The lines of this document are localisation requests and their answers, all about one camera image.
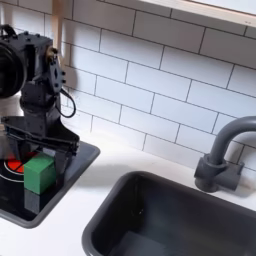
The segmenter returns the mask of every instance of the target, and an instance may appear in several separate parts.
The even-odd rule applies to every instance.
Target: shelf
[[[256,27],[256,15],[238,12],[235,10],[229,10],[186,0],[144,0],[143,2],[196,13],[246,26]]]

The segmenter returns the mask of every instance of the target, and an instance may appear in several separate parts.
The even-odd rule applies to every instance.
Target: faucet spout
[[[228,164],[224,157],[232,139],[244,132],[256,132],[256,116],[236,119],[227,124],[217,135],[210,154],[199,160],[196,168],[196,186],[205,192],[215,192],[219,186],[236,190],[243,164]]]
[[[256,116],[238,118],[227,124],[214,141],[208,158],[209,162],[214,165],[222,164],[230,142],[241,133],[255,131]]]

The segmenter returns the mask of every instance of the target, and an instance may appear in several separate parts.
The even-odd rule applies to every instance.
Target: sink basin
[[[82,244],[88,256],[255,256],[256,213],[133,172],[114,186]]]

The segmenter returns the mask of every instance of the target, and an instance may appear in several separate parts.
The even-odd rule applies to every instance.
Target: green block
[[[38,195],[56,181],[54,158],[39,153],[24,164],[24,187]]]

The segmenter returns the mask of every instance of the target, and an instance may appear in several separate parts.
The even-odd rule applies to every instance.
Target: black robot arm
[[[59,180],[79,146],[79,136],[60,119],[60,94],[70,97],[62,88],[64,76],[51,39],[28,32],[17,35],[9,25],[0,26],[0,99],[21,91],[24,112],[22,117],[2,118],[12,152],[22,161],[35,149],[54,150]]]

